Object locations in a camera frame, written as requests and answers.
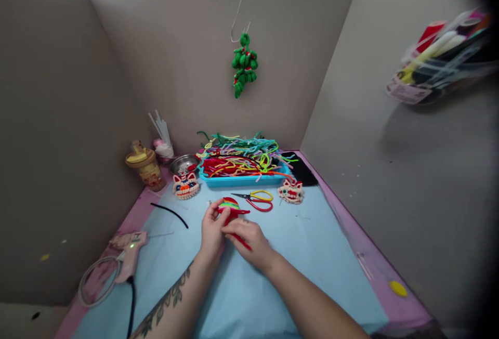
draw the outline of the pink glue gun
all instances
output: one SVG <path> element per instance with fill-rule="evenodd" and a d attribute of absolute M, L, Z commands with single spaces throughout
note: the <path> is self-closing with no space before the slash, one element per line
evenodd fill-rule
<path fill-rule="evenodd" d="M 128 277 L 135 275 L 140 248 L 147 244 L 147 240 L 147 232 L 143 231 L 117 235 L 110 241 L 114 248 L 123 250 L 125 253 L 120 274 L 114 280 L 115 283 L 124 283 Z"/>

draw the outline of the hand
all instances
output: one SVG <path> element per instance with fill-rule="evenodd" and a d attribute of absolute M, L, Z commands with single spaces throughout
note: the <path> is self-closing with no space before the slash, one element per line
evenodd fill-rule
<path fill-rule="evenodd" d="M 229 239 L 239 251 L 241 256 L 266 274 L 279 253 L 275 251 L 265 239 L 260 226 L 247 219 L 237 218 L 231 221 L 227 226 L 221 228 L 225 237 Z M 232 233 L 236 233 L 252 248 L 252 251 L 243 246 Z"/>
<path fill-rule="evenodd" d="M 217 208 L 223 201 L 223 199 L 219 199 L 211 204 L 201 223 L 201 248 L 199 251 L 210 259 L 220 258 L 224 251 L 224 234 L 220 229 L 230 215 L 230 208 L 225 208 L 218 216 Z"/>

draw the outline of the yellow scissors handle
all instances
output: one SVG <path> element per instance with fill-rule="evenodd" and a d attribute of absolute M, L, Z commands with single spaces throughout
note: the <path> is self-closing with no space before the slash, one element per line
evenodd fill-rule
<path fill-rule="evenodd" d="M 263 198 L 261 196 L 257 196 L 255 195 L 256 193 L 259 193 L 259 192 L 262 192 L 264 194 L 267 194 L 270 198 Z M 272 196 L 272 194 L 268 191 L 263 191 L 263 190 L 260 190 L 260 191 L 253 191 L 250 193 L 250 196 L 251 197 L 254 197 L 255 199 L 259 199 L 259 200 L 264 200 L 264 201 L 272 201 L 274 199 L 274 196 Z"/>

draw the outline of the plastic container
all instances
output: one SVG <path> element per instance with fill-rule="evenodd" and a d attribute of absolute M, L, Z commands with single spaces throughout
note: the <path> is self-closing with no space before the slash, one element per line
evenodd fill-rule
<path fill-rule="evenodd" d="M 277 171 L 283 174 L 291 174 L 290 168 L 282 162 L 278 166 L 282 166 Z M 235 176 L 235 177 L 218 177 L 218 178 L 208 178 L 204 173 L 204 168 L 202 167 L 199 173 L 199 178 L 206 182 L 206 185 L 210 188 L 218 187 L 249 187 L 249 186 L 281 186 L 286 179 L 282 175 L 262 175 L 259 181 L 259 175 L 252 176 Z"/>
<path fill-rule="evenodd" d="M 125 158 L 125 163 L 139 174 L 151 191 L 158 192 L 166 186 L 156 161 L 156 153 L 152 149 L 144 148 L 143 153 L 130 153 Z"/>
<path fill-rule="evenodd" d="M 173 156 L 173 149 L 162 139 L 154 139 L 152 144 L 156 148 L 154 152 L 156 153 L 157 159 L 163 166 L 170 165 L 170 163 L 176 158 Z"/>
<path fill-rule="evenodd" d="M 409 47 L 402 57 L 405 67 L 418 57 L 415 45 Z M 499 62 L 458 63 L 427 59 L 418 63 L 412 72 L 413 83 L 401 80 L 403 69 L 393 76 L 386 88 L 386 93 L 399 102 L 411 105 L 430 104 L 448 94 L 465 87 L 463 84 L 473 82 L 472 79 L 492 74 L 497 70 Z"/>

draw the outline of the pink table surface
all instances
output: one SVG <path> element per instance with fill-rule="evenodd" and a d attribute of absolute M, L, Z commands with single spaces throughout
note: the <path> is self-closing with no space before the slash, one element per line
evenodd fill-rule
<path fill-rule="evenodd" d="M 409 290 L 402 278 L 397 274 L 388 260 L 385 259 L 369 236 L 362 230 L 319 173 L 310 165 L 300 151 L 293 152 L 301 157 L 305 164 L 312 170 L 319 181 L 319 186 L 324 192 L 326 200 L 337 216 L 340 217 L 349 240 L 354 242 L 357 251 L 361 251 L 364 254 L 364 262 L 367 264 L 368 271 L 373 275 L 368 280 L 389 319 L 388 325 L 382 331 L 390 332 L 419 328 L 431 322 L 433 318 L 423 304 Z M 162 171 L 168 185 L 171 176 L 166 169 L 162 168 Z M 150 203 L 158 203 L 165 189 L 166 187 L 160 192 L 151 192 L 148 188 L 144 188 L 144 191 L 140 194 L 116 234 L 140 231 L 154 209 Z M 109 255 L 118 256 L 119 253 L 119 251 L 108 246 L 101 255 L 101 258 Z M 86 291 L 93 296 L 97 295 L 113 270 L 112 265 L 101 265 L 88 279 Z M 409 295 L 407 297 L 395 295 L 388 285 L 390 280 L 400 282 L 407 289 Z M 85 308 L 78 296 L 75 296 L 54 339 L 70 339 L 87 311 L 88 308 Z"/>
<path fill-rule="evenodd" d="M 168 187 L 168 183 L 172 179 L 172 176 L 168 172 L 168 169 L 161 168 L 163 176 L 166 180 L 166 187 L 159 192 L 151 192 L 147 187 L 144 188 L 139 198 L 135 202 L 134 206 L 126 216 L 125 220 L 121 224 L 120 228 L 116 232 L 116 235 L 122 233 L 130 233 L 140 231 L 146 221 L 148 220 L 151 212 L 154 210 L 154 206 L 151 203 L 157 204 Z M 100 258 L 106 256 L 119 256 L 120 251 L 107 246 Z M 112 275 L 114 271 L 113 265 L 110 263 L 101 264 L 100 267 L 96 268 L 94 272 L 90 275 L 87 280 L 85 291 L 89 292 L 91 296 L 95 297 L 104 287 L 108 277 Z M 85 314 L 88 312 L 89 308 L 85 308 L 80 302 L 80 298 L 75 296 L 71 302 L 68 313 L 66 314 L 64 320 L 61 323 L 54 339 L 70 339 L 73 333 L 76 331 L 78 325 L 82 321 Z"/>
<path fill-rule="evenodd" d="M 431 322 L 433 317 L 410 291 L 407 284 L 398 275 L 390 262 L 386 260 L 371 238 L 362 230 L 340 199 L 334 194 L 331 188 L 329 188 L 324 179 L 321 178 L 320 174 L 313 168 L 300 151 L 294 152 L 303 159 L 305 164 L 316 176 L 327 202 L 336 215 L 340 217 L 341 222 L 345 227 L 345 231 L 348 233 L 348 238 L 351 243 L 354 243 L 356 251 L 364 254 L 364 263 L 367 264 L 368 272 L 373 275 L 373 277 L 368 278 L 368 280 L 390 321 L 388 325 L 383 328 L 382 332 L 419 328 Z M 388 284 L 388 282 L 392 280 L 403 285 L 409 295 L 407 297 L 395 295 Z"/>

